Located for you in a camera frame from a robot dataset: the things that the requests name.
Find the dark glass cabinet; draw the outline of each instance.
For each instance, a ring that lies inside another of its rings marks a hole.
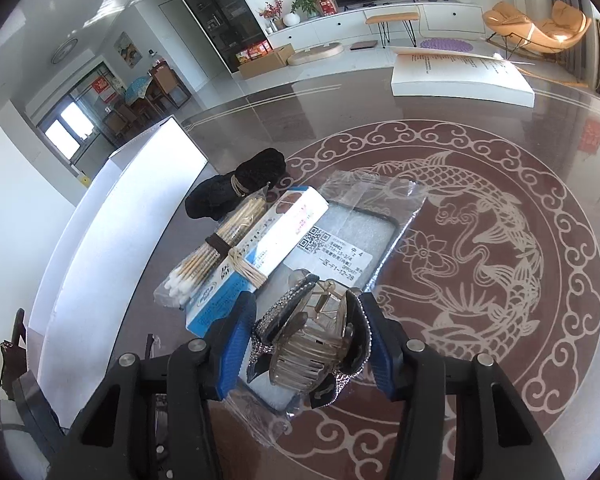
[[[266,40],[244,0],[184,0],[231,72],[240,63],[236,54]]]

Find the ceiling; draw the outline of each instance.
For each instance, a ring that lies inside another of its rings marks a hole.
[[[0,109],[9,99],[24,105],[85,49],[97,52],[108,28],[139,0],[21,0],[0,30]],[[76,48],[59,64],[51,58],[76,37]]]

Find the red circular tabletop design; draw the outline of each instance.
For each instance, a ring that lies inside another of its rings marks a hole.
[[[543,430],[578,389],[600,334],[600,256],[566,186],[492,133],[428,120],[341,132],[287,161],[278,188],[319,188],[335,170],[426,186],[427,200],[382,269],[374,294],[409,337],[444,355],[493,355]],[[442,476],[450,478],[454,402],[447,397]],[[379,480],[402,411],[365,369],[333,406],[296,416],[275,447],[334,479]]]

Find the bolt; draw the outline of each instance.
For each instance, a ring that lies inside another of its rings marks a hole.
[[[206,348],[206,342],[204,339],[192,339],[187,347],[192,352],[200,352]]]
[[[478,362],[482,366],[491,366],[493,364],[493,357],[489,354],[478,354]]]
[[[424,350],[424,343],[419,339],[409,339],[407,341],[407,348],[412,352],[422,352]]]
[[[131,366],[136,362],[136,356],[133,354],[122,354],[118,359],[120,366]]]

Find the ceiling light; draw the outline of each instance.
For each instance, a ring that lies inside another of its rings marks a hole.
[[[58,50],[56,50],[56,53],[51,58],[51,63],[53,63],[54,65],[60,63],[65,57],[69,55],[69,53],[75,48],[77,44],[78,38],[71,38],[70,40],[65,41],[62,45],[58,47]]]

